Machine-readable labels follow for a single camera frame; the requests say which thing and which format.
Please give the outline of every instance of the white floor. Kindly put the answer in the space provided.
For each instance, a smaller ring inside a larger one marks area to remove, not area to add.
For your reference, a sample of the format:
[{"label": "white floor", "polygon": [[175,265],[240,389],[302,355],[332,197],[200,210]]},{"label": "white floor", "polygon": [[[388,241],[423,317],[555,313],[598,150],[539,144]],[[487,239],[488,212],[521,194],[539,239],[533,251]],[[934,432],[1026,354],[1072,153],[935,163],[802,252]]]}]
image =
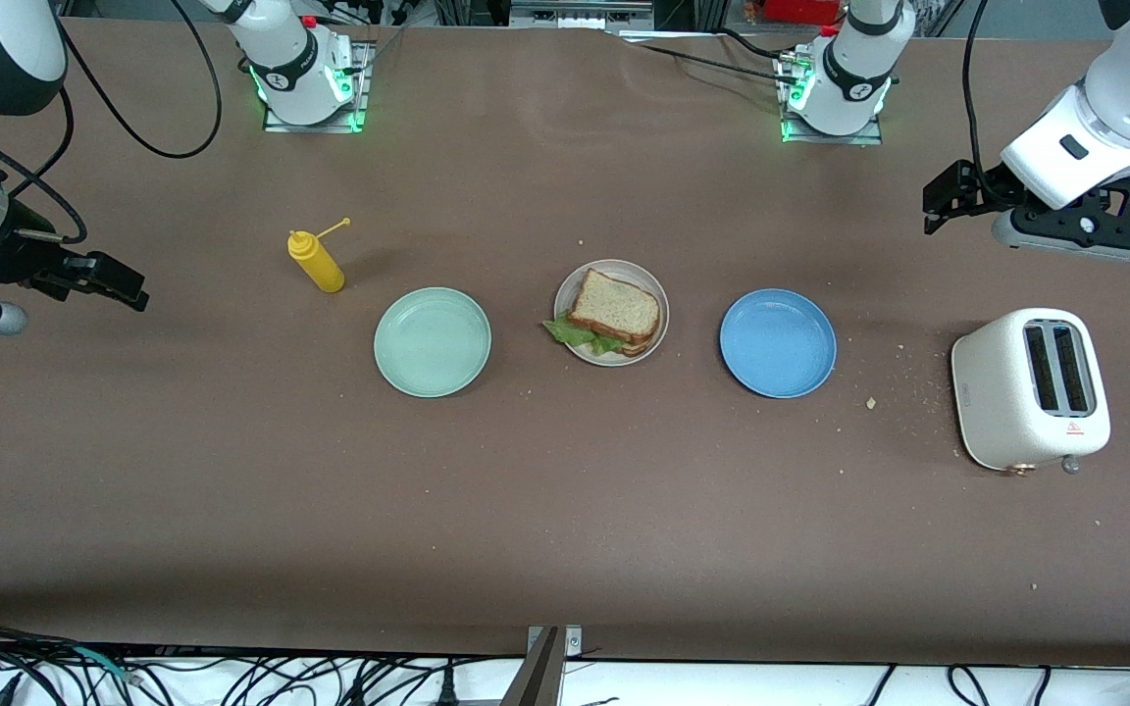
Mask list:
[{"label": "white floor", "polygon": [[[168,660],[171,665],[197,666],[208,660]],[[297,660],[284,666],[287,673],[315,663]],[[421,660],[418,665],[442,665],[441,660]],[[457,669],[457,691],[461,700],[498,700],[512,681],[519,661],[498,660],[462,665]],[[342,669],[339,674],[325,674],[312,680],[318,705],[337,700],[342,688],[349,687],[359,662]],[[50,679],[62,689],[63,700],[77,705],[80,696],[76,683],[59,671],[42,666]],[[175,706],[216,706],[223,703],[229,688],[246,671],[246,665],[219,663],[200,672],[175,673],[154,670],[168,688]],[[718,665],[718,663],[636,663],[636,662],[571,662],[562,685],[562,706],[597,706],[616,698],[615,706],[859,706],[870,698],[885,666],[883,665]],[[1040,682],[1038,669],[1017,666],[977,666],[973,670],[985,689],[992,706],[1027,706],[1035,697]],[[368,694],[365,703],[374,701],[388,687],[412,677],[408,670],[383,680]],[[0,672],[0,687],[11,674]],[[112,680],[99,685],[104,705],[120,705]],[[436,674],[425,687],[412,694],[408,705],[431,706],[438,698],[441,676]],[[246,705],[257,705],[277,689],[282,679],[270,678],[257,685]],[[960,689],[976,700],[966,679],[959,674]],[[158,697],[158,689],[150,680],[144,686]],[[407,688],[386,696],[381,706],[399,706]],[[149,703],[149,697],[133,691],[134,703]],[[306,689],[282,694],[271,706],[313,706],[313,696]],[[901,666],[884,689],[884,705],[963,706],[948,688],[945,666]],[[1044,706],[1130,706],[1130,670],[1054,670],[1050,687],[1044,694]],[[15,706],[54,706],[54,701],[36,685],[21,680]]]}]

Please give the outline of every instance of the blue plate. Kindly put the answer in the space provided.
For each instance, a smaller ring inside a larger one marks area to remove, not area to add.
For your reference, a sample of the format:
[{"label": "blue plate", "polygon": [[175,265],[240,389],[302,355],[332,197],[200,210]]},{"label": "blue plate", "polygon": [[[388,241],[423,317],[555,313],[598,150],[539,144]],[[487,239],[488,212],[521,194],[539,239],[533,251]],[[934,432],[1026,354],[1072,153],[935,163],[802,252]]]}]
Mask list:
[{"label": "blue plate", "polygon": [[766,398],[814,392],[835,366],[835,332],[826,314],[785,289],[740,296],[722,319],[721,339],[731,375]]}]

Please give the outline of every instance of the white plate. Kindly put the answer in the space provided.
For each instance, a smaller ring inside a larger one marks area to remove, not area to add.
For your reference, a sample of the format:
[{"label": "white plate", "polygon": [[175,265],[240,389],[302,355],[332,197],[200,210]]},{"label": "white plate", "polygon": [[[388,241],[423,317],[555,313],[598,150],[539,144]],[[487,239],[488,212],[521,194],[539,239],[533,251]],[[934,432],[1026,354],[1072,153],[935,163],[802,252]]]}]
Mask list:
[{"label": "white plate", "polygon": [[597,272],[605,273],[605,276],[627,282],[627,285],[637,286],[640,289],[646,291],[646,294],[655,296],[657,303],[660,304],[660,323],[657,325],[657,333],[653,335],[647,349],[633,358],[625,357],[621,352],[602,352],[600,356],[597,356],[594,352],[591,352],[591,343],[568,346],[568,349],[573,350],[574,355],[579,358],[591,363],[591,365],[605,366],[607,368],[628,366],[631,363],[637,363],[651,356],[651,352],[660,346],[660,339],[666,338],[666,330],[669,328],[669,299],[666,298],[666,289],[660,286],[657,278],[652,277],[651,272],[641,268],[640,264],[628,263],[625,260],[597,260],[593,263],[583,264],[582,268],[570,273],[565,278],[565,281],[562,282],[560,289],[556,290],[556,303],[553,304],[553,319],[560,316],[562,313],[568,312],[570,307],[573,307],[574,299],[577,299],[577,290],[583,287],[583,278],[586,277],[586,270],[596,270]]}]

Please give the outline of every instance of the plate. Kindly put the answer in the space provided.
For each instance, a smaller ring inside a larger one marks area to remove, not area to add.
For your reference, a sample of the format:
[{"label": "plate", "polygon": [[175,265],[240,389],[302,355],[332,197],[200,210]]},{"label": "plate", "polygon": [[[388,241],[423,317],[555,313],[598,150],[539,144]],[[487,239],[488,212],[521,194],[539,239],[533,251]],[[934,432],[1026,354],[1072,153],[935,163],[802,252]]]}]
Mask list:
[{"label": "plate", "polygon": [[814,392],[835,366],[835,331],[826,314],[785,289],[740,296],[722,319],[719,338],[731,375],[766,398]]},{"label": "plate", "polygon": [[657,303],[660,304],[660,323],[657,325],[657,333],[653,334],[647,349],[634,357],[623,356],[621,352],[602,352],[600,356],[597,356],[594,352],[591,352],[591,345],[589,343],[568,346],[566,348],[573,350],[575,356],[591,363],[591,365],[605,366],[607,368],[628,366],[632,363],[637,363],[651,356],[651,352],[660,346],[660,339],[666,338],[666,330],[669,328],[669,299],[666,298],[666,289],[660,286],[657,278],[652,277],[651,272],[641,268],[640,264],[628,263],[625,260],[597,260],[593,263],[583,264],[582,268],[571,272],[565,278],[565,281],[562,281],[560,289],[556,290],[556,302],[553,304],[553,319],[560,316],[562,313],[568,312],[570,307],[573,307],[574,299],[577,299],[577,291],[583,289],[583,278],[586,277],[586,270],[596,270],[615,280],[637,286],[640,289],[646,291],[646,294],[653,295]]},{"label": "plate", "polygon": [[443,398],[473,382],[490,354],[490,322],[470,296],[443,286],[406,294],[373,335],[377,371],[414,398]]}]

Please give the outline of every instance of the green plate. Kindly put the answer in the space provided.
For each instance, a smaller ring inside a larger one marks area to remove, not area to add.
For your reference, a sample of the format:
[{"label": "green plate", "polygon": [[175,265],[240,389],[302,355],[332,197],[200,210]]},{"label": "green plate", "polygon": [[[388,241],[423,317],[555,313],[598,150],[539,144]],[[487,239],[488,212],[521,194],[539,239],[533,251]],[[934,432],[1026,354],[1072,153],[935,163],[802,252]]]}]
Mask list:
[{"label": "green plate", "polygon": [[473,382],[490,354],[490,322],[470,296],[443,286],[406,294],[373,335],[377,369],[414,398],[443,398]]}]

